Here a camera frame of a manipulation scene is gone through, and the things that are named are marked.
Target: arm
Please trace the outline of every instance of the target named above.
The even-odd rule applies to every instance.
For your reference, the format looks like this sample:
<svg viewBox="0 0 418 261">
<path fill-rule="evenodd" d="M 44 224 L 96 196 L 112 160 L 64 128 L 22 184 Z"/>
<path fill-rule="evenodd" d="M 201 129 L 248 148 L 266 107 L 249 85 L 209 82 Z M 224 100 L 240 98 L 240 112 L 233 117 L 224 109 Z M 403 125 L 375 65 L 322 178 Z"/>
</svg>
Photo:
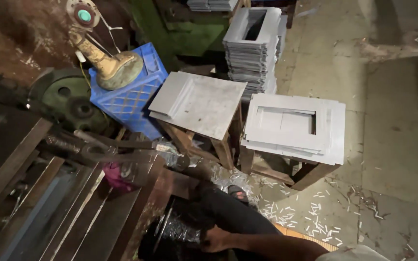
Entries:
<svg viewBox="0 0 418 261">
<path fill-rule="evenodd" d="M 207 232 L 203 242 L 206 252 L 238 248 L 271 260 L 314 261 L 328 251 L 319 244 L 286 235 L 232 234 L 218 227 Z"/>
</svg>

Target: concrete floor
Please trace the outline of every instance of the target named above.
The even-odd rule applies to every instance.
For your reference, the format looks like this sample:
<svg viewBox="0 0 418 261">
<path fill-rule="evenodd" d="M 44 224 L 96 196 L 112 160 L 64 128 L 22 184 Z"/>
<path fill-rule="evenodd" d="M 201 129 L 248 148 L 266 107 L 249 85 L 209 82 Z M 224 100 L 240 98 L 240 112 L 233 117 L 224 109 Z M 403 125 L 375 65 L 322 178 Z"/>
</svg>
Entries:
<svg viewBox="0 0 418 261">
<path fill-rule="evenodd" d="M 294 19 L 276 65 L 278 94 L 346 104 L 345 164 L 301 192 L 256 175 L 247 182 L 272 222 L 293 214 L 283 224 L 307 234 L 318 217 L 327 230 L 340 228 L 333 228 L 333 245 L 362 243 L 392 261 L 418 260 L 418 48 L 363 41 L 371 26 L 361 2 L 300 2 L 297 14 L 321 6 Z M 309 212 L 313 203 L 321 204 L 317 216 Z"/>
</svg>

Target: person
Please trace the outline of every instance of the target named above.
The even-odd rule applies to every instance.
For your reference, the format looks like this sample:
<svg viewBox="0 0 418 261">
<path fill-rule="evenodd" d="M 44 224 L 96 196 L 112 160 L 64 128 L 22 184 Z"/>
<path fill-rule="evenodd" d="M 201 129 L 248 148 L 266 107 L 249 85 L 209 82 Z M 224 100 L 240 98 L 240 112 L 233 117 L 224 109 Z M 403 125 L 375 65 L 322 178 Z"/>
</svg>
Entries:
<svg viewBox="0 0 418 261">
<path fill-rule="evenodd" d="M 200 207 L 216 223 L 202 238 L 204 252 L 233 249 L 239 261 L 388 261 L 364 245 L 329 252 L 316 242 L 283 235 L 247 204 L 246 193 L 238 186 L 229 186 L 228 194 L 208 184 L 197 190 Z"/>
</svg>

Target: blue plastic crate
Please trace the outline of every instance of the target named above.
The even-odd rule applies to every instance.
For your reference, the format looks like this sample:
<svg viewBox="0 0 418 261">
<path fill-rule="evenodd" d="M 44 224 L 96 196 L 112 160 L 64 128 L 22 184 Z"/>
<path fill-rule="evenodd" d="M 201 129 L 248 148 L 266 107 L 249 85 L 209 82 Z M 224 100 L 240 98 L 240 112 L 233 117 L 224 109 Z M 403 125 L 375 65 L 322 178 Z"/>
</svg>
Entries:
<svg viewBox="0 0 418 261">
<path fill-rule="evenodd" d="M 116 121 L 133 132 L 142 132 L 149 139 L 161 137 L 154 118 L 149 117 L 148 106 L 153 94 L 169 76 L 152 43 L 133 50 L 143 59 L 143 70 L 127 86 L 107 91 L 97 85 L 96 68 L 89 70 L 91 76 L 90 101 Z"/>
</svg>

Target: black pants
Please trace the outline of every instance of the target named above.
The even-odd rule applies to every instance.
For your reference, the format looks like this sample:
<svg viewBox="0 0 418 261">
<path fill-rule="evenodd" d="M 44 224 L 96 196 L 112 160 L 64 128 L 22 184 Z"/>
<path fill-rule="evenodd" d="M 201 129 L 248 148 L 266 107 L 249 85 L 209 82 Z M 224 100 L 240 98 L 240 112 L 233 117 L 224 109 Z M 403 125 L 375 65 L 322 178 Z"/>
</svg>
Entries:
<svg viewBox="0 0 418 261">
<path fill-rule="evenodd" d="M 200 206 L 213 217 L 217 226 L 237 234 L 281 234 L 263 215 L 218 188 L 200 191 Z M 264 260 L 247 251 L 234 249 L 239 261 Z"/>
</svg>

